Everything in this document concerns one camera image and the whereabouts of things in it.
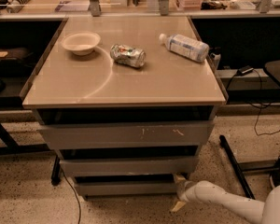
bottle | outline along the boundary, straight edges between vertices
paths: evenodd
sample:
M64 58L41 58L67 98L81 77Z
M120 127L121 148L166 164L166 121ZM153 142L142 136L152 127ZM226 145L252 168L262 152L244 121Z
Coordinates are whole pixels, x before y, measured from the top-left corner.
M208 55L209 46L207 44L184 35L160 34L159 40L165 44L168 50L198 63L202 63Z

desk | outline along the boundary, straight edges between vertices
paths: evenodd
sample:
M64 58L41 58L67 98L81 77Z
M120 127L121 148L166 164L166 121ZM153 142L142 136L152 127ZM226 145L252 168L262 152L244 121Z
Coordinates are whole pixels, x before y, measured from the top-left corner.
M62 48L85 30L102 38L95 53ZM69 17L23 101L83 197L171 193L172 174L195 170L226 98L207 61L169 52L160 33L195 38L187 17ZM110 61L115 43L143 49L145 66Z

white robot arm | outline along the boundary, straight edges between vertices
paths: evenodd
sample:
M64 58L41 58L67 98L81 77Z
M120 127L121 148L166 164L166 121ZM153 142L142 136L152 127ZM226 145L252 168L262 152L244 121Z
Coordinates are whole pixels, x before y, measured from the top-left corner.
M175 176L178 202L172 209L178 211L190 202L220 204L252 224L280 224L280 186L269 194L266 202L228 193L208 181L194 183Z

